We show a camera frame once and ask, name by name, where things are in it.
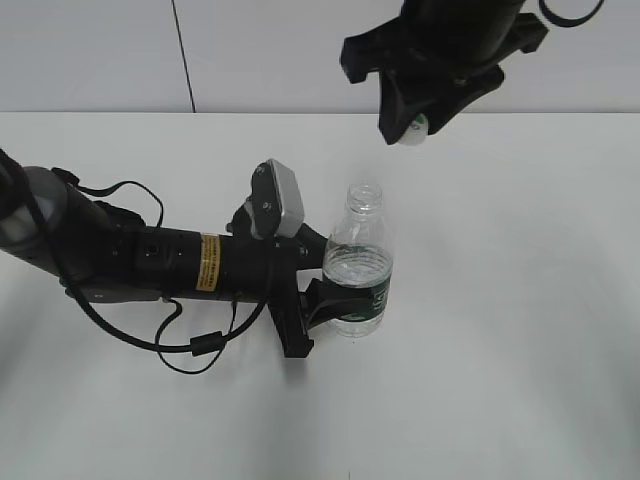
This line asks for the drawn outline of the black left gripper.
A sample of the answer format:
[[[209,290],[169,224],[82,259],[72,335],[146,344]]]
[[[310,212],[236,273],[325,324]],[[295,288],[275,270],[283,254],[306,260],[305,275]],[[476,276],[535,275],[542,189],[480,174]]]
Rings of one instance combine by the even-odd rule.
[[[306,223],[293,238],[255,239],[247,199],[228,231],[229,286],[239,299],[252,298],[269,309],[286,358],[308,356],[314,346],[309,329],[331,320],[362,323],[383,313],[383,283],[354,287],[314,279],[298,291],[297,272],[321,269],[328,242]]]

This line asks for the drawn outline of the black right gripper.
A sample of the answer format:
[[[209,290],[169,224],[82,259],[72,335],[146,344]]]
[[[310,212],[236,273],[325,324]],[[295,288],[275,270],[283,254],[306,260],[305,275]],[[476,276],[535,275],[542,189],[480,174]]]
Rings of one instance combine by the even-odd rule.
[[[531,13],[480,12],[418,23],[399,16],[346,38],[341,65],[353,84],[381,72],[378,127],[386,144],[395,145],[418,114],[426,116],[427,134],[435,135],[466,107],[497,90],[505,74],[496,65],[517,51],[535,52],[547,33]],[[470,78],[440,92],[435,78],[400,73]]]

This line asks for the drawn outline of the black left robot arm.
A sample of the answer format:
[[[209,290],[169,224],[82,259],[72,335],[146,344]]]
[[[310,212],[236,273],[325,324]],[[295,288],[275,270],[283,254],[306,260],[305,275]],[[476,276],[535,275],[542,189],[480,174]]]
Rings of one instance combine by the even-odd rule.
[[[328,277],[300,291],[297,275],[322,266],[326,239],[304,221],[294,172],[259,164],[225,234],[147,225],[107,202],[111,188],[82,186],[60,169],[1,159],[1,248],[56,276],[83,311],[98,303],[184,299],[251,303],[268,310],[288,358],[303,358],[309,331],[327,321],[367,321],[382,288]]]

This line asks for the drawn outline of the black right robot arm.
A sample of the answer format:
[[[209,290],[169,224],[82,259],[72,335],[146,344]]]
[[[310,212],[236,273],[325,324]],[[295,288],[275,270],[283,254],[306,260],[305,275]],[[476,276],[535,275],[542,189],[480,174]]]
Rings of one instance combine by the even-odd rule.
[[[378,75],[386,143],[398,143],[419,116],[434,135],[497,90],[501,62],[535,52],[548,33],[522,8],[520,1],[406,1],[396,18],[346,38],[340,64],[349,82]]]

